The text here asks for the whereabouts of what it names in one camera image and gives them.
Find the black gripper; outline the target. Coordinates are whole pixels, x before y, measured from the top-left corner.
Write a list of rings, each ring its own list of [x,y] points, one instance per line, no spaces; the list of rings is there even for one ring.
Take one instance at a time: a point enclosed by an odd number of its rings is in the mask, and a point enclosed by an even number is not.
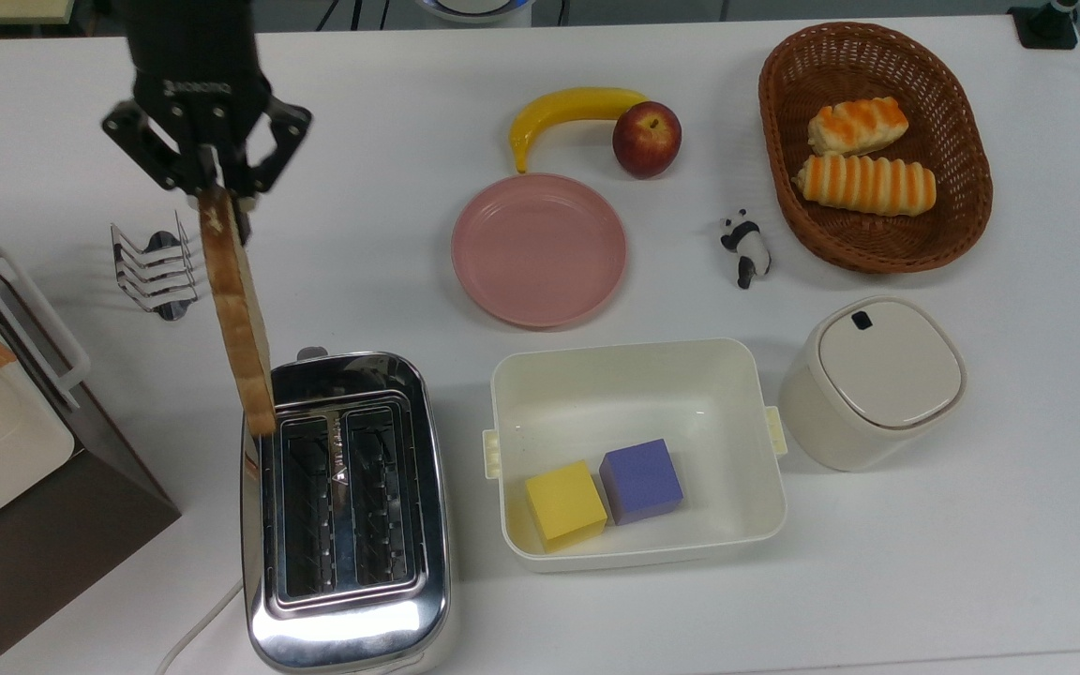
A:
[[[249,214],[286,170],[312,123],[279,102],[264,77],[249,1],[125,1],[123,25],[136,69],[132,98],[102,129],[162,189],[199,195],[216,181],[211,149],[235,210],[240,243]],[[266,114],[274,149],[248,163],[248,137]]]

